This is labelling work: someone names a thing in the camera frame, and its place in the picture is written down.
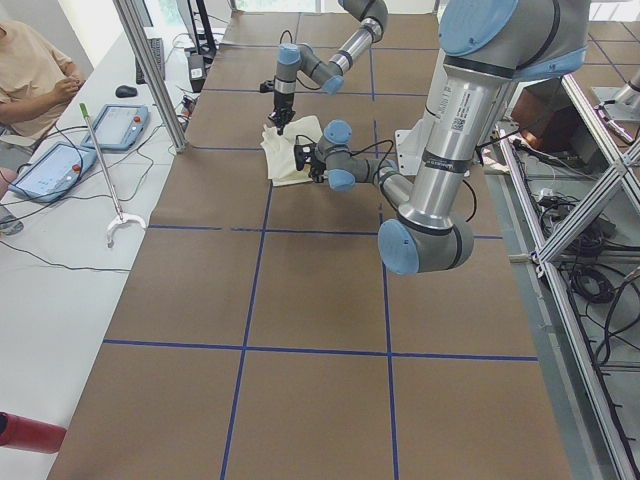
cloth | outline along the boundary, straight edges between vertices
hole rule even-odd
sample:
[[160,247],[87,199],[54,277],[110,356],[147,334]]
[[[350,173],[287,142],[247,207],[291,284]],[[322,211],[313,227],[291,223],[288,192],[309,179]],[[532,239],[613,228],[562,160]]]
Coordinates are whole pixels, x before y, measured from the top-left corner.
[[322,137],[318,117],[309,116],[291,122],[285,127],[283,135],[278,135],[276,127],[264,126],[264,132],[262,132],[264,141],[260,146],[267,156],[267,178],[273,182],[274,187],[311,181],[309,166],[307,165],[304,170],[298,172],[293,155],[296,138],[299,140],[298,144],[310,143],[309,139],[305,137],[309,137],[314,142]]
[[[21,22],[0,22],[0,103],[28,100],[53,90],[72,62],[42,35]],[[56,105],[34,120],[11,125],[16,133],[38,139],[58,120],[66,104]]]

